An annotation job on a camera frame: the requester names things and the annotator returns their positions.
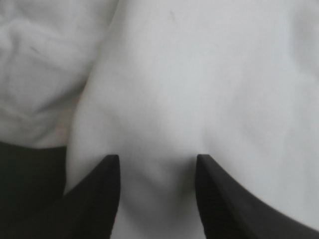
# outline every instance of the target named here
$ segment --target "black object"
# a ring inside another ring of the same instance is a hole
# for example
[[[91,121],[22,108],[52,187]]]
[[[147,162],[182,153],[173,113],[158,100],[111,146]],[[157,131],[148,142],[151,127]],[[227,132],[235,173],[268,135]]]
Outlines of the black object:
[[[0,143],[0,231],[63,196],[65,147],[31,149]]]
[[[319,239],[237,183],[209,155],[198,155],[196,199],[207,239]]]
[[[119,157],[108,155],[66,196],[0,232],[0,238],[107,239],[119,198]]]

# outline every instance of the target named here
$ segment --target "white fabric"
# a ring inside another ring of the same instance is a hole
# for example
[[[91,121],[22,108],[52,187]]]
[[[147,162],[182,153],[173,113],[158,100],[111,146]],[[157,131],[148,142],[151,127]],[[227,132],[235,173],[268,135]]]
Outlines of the white fabric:
[[[0,1],[0,141],[65,145],[116,0]]]

